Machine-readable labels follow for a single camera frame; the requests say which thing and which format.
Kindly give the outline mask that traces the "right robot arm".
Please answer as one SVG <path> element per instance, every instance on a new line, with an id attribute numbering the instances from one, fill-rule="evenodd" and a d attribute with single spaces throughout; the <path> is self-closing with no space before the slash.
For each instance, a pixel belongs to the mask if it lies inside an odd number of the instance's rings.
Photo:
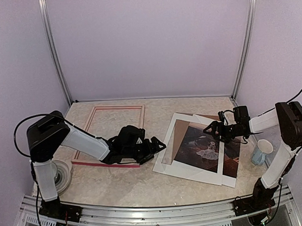
<path id="1" fill-rule="evenodd" d="M 302 105 L 299 102 L 278 102 L 274 108 L 257 117 L 250 117 L 247 106 L 234 107 L 235 122 L 227 125 L 223 112 L 203 132 L 215 140 L 229 143 L 236 137 L 247 139 L 276 127 L 280 134 L 276 155 L 268 170 L 256 181 L 252 195 L 233 201 L 237 216 L 260 211 L 275 205 L 273 195 L 282 189 L 281 180 L 291 170 L 302 149 Z"/>

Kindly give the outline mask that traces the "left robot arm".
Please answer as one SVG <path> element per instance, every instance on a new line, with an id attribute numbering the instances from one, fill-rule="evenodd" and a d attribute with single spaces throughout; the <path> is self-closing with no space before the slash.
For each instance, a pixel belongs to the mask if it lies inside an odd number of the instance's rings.
<path id="1" fill-rule="evenodd" d="M 132 125 L 105 139 L 71 124 L 59 111 L 38 117 L 40 120 L 27 129 L 27 141 L 32 176 L 42 198 L 39 208 L 42 216 L 70 221 L 72 215 L 78 219 L 81 214 L 81 207 L 63 204 L 58 196 L 52 159 L 59 146 L 75 149 L 107 165 L 122 164 L 125 159 L 142 165 L 166 148 L 159 139 L 147 139 L 144 129 Z"/>

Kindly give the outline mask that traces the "clear acrylic glass sheet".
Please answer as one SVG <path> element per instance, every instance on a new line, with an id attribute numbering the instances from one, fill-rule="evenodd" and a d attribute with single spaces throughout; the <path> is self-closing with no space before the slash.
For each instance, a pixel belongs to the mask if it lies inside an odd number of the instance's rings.
<path id="1" fill-rule="evenodd" d="M 165 137 L 167 148 L 154 166 L 171 176 L 219 184 L 223 174 L 224 144 L 203 130 L 213 120 L 175 113 Z"/>

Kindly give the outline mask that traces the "pink wooden picture frame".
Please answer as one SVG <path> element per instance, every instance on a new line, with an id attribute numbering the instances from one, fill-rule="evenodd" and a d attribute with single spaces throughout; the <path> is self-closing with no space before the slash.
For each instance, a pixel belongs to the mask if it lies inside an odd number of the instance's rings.
<path id="1" fill-rule="evenodd" d="M 144 116 L 145 105 L 93 106 L 83 130 L 109 139 L 118 135 L 122 127 L 127 125 L 143 128 Z M 71 162 L 93 167 L 139 168 L 139 164 L 131 159 L 123 160 L 122 164 L 107 165 L 80 151 L 75 152 Z"/>

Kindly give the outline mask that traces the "dark landscape photo print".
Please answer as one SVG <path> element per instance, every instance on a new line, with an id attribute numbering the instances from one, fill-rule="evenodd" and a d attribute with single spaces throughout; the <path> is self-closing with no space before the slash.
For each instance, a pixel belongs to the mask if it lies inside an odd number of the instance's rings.
<path id="1" fill-rule="evenodd" d="M 175 161 L 186 165 L 208 170 L 218 171 L 220 142 L 202 130 L 196 129 L 191 123 L 184 137 Z M 223 175 L 236 178 L 240 159 L 241 141 L 234 139 L 224 144 Z"/>

